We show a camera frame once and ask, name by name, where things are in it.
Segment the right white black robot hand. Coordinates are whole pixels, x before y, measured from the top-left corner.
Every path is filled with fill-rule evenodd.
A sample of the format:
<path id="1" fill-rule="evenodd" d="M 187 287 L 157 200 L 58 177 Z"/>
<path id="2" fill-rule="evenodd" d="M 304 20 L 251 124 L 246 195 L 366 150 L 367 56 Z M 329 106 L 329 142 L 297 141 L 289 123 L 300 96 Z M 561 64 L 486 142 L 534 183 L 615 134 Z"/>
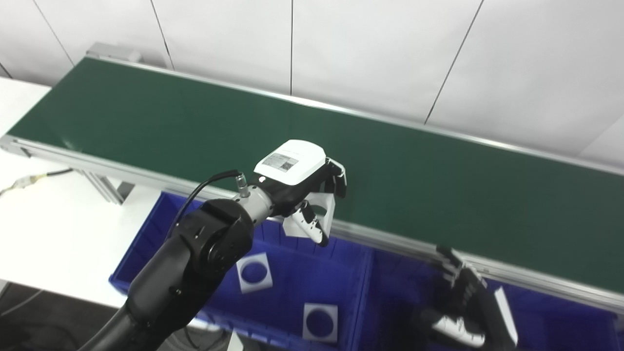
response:
<path id="1" fill-rule="evenodd" d="M 448 286 L 431 307 L 416 308 L 412 326 L 427 342 L 453 351 L 517 351 L 519 334 L 507 295 L 452 247 L 437 245 L 434 266 Z"/>

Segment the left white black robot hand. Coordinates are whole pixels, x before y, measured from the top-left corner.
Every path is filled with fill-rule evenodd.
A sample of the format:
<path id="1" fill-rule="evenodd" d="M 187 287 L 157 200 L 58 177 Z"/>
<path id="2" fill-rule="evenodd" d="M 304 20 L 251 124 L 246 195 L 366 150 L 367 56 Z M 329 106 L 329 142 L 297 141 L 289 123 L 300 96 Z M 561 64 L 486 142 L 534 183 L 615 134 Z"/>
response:
<path id="1" fill-rule="evenodd" d="M 319 222 L 307 197 L 324 192 L 346 197 L 345 167 L 325 150 L 305 140 L 291 139 L 256 164 L 252 186 L 267 195 L 269 217 L 293 218 L 312 242 L 326 247 L 329 233 Z"/>

